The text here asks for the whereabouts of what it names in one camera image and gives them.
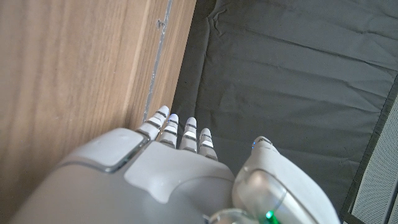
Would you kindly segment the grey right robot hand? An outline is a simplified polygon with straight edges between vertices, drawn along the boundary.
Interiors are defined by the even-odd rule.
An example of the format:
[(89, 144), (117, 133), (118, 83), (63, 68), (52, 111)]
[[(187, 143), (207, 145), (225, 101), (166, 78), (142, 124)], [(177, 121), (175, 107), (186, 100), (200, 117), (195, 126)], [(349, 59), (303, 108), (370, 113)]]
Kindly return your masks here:
[(237, 174), (209, 129), (159, 108), (137, 129), (116, 128), (64, 158), (13, 223), (338, 223), (320, 186), (259, 136)]

